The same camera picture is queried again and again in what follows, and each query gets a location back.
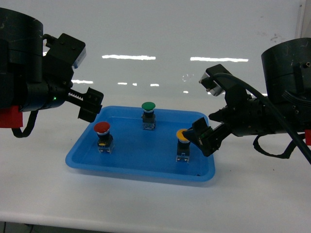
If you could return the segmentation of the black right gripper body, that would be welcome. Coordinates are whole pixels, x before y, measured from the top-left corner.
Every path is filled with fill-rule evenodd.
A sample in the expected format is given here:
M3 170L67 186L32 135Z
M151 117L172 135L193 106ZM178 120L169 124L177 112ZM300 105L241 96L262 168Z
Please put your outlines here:
M235 136L286 133L273 111L240 86L225 91L225 126Z

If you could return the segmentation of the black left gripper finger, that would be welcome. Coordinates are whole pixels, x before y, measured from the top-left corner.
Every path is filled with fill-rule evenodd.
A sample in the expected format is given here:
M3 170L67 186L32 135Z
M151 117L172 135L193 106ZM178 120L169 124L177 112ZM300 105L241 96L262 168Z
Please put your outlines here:
M82 94L75 90L70 90L67 101L80 107L78 118L89 123L94 122L97 114L102 109L104 94L93 88L88 88L87 92Z

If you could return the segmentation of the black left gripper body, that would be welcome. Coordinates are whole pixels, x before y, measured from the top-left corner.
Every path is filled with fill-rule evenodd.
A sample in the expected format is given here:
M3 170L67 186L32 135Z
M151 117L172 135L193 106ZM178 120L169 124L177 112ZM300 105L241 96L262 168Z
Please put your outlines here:
M29 112L55 108L64 103L72 87L74 58L69 55L42 57L41 82L26 82L22 89L20 110Z

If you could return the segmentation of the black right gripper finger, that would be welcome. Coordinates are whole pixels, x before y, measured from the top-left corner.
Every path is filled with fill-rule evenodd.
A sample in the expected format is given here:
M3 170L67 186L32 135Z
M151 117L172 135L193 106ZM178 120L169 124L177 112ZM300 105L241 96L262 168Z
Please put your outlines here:
M216 122L225 122L226 121L226 116L228 113L228 107L224 107L222 109L219 109L217 112L215 113L211 113L208 115L208 118L212 121L216 121Z
M220 148L222 141L230 135L230 128L222 123L212 129L202 117L192 123L189 129L183 131L182 135L196 145L205 157L209 157Z

